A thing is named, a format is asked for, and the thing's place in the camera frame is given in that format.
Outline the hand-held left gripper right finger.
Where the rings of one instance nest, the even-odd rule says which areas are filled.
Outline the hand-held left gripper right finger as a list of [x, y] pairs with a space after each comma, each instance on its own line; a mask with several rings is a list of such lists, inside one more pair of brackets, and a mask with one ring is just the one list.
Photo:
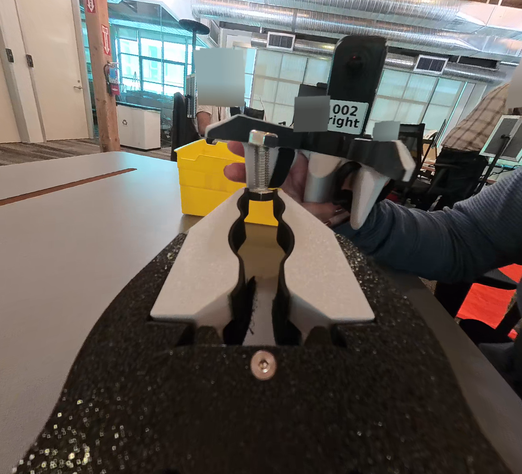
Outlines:
[[333, 231], [282, 190], [274, 193], [284, 252], [272, 304], [274, 329], [371, 323], [375, 314]]

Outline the black office chair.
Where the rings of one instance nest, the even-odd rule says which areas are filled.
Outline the black office chair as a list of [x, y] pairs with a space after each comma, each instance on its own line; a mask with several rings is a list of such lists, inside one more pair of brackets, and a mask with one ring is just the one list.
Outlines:
[[177, 161], [176, 149], [179, 147], [199, 141], [200, 136], [193, 119], [187, 115], [187, 104], [185, 97], [177, 92], [173, 96], [172, 128], [171, 128], [171, 157], [173, 162]]

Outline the person's right hand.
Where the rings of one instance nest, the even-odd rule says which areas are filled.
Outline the person's right hand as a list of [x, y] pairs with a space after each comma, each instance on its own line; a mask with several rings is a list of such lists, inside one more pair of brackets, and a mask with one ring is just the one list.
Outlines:
[[[244, 147], [240, 142], [229, 141], [227, 148], [233, 154], [244, 157]], [[282, 185], [282, 190], [292, 197], [297, 203], [308, 210], [313, 216], [325, 223], [328, 227], [336, 227], [347, 222], [350, 213], [333, 203], [306, 203], [304, 202], [305, 183], [307, 178], [308, 159], [303, 154], [298, 154], [296, 162]], [[246, 168], [244, 163], [232, 163], [224, 168], [224, 175], [232, 182], [246, 182]]]

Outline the red fire extinguisher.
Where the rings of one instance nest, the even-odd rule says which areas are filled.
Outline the red fire extinguisher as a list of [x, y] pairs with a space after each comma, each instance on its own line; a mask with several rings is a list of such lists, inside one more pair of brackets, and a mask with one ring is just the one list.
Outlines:
[[108, 62], [104, 66], [107, 92], [114, 97], [120, 95], [119, 69], [116, 62]]

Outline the white double door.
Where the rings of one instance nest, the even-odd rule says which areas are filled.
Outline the white double door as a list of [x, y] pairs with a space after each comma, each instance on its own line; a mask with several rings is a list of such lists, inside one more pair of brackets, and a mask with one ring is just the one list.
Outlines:
[[93, 137], [79, 0], [1, 0], [1, 144]]

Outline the white recycling cabinet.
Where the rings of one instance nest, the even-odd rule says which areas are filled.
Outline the white recycling cabinet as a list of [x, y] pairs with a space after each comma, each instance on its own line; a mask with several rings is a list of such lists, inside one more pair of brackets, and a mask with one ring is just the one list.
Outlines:
[[154, 107], [117, 102], [120, 145], [140, 151], [161, 147], [161, 111]]

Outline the steel hex bolt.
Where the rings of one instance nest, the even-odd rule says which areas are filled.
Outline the steel hex bolt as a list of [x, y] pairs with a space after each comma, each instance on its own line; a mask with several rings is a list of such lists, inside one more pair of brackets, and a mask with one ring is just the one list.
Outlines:
[[269, 188], [271, 181], [271, 150], [278, 145], [276, 134], [251, 130], [245, 147], [246, 187]]

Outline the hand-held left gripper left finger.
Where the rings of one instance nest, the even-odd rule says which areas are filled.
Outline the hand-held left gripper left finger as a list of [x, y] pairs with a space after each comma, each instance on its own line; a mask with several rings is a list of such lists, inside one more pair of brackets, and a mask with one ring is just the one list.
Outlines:
[[242, 188], [188, 230], [150, 312], [153, 321], [209, 326], [218, 332], [232, 321], [240, 258], [229, 235], [237, 221], [244, 228], [244, 198], [248, 200], [248, 191]]

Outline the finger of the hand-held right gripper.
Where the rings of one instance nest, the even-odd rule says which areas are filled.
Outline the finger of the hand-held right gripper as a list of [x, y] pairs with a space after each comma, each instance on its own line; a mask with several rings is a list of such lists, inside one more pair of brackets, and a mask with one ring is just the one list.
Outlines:
[[356, 138], [351, 142], [351, 160], [395, 181], [408, 182], [416, 168], [400, 140], [376, 141]]
[[214, 123], [205, 132], [207, 143], [211, 141], [235, 141], [243, 144], [269, 148], [303, 148], [303, 134], [292, 128], [273, 124], [238, 114], [231, 118]]

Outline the yellow plastic bin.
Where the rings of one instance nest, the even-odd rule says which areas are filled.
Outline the yellow plastic bin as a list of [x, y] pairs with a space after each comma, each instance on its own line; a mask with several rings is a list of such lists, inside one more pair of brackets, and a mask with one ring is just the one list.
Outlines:
[[208, 144], [205, 139], [184, 145], [176, 153], [182, 212], [215, 217], [212, 211], [218, 208], [227, 211], [231, 222], [238, 218], [234, 210], [245, 184], [227, 179], [223, 170], [229, 164], [244, 163], [244, 157], [233, 154], [224, 142]]

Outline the orange fabric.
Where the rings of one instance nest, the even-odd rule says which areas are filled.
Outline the orange fabric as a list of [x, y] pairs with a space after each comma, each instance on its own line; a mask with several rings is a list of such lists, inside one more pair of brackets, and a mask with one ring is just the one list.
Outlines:
[[521, 266], [512, 264], [470, 286], [456, 319], [476, 345], [509, 343], [516, 339], [521, 322], [516, 305], [520, 279]]

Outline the person's right forearm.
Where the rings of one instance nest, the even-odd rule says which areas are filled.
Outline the person's right forearm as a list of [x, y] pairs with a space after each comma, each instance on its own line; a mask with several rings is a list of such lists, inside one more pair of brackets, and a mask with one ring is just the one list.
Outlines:
[[479, 194], [439, 211], [375, 204], [358, 229], [336, 232], [390, 268], [444, 283], [473, 282], [521, 265], [521, 168]]

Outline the reddish wooden post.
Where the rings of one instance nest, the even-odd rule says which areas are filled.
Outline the reddish wooden post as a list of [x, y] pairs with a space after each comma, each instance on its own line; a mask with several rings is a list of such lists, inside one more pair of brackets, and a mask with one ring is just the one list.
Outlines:
[[107, 0], [83, 0], [93, 77], [95, 110], [102, 152], [120, 151], [116, 99], [108, 77], [112, 62], [112, 45]]

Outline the white marker panel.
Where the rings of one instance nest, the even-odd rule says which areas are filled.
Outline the white marker panel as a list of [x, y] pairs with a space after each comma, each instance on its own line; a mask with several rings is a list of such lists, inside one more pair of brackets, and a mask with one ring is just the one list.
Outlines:
[[480, 151], [485, 157], [521, 161], [521, 116], [502, 115]]

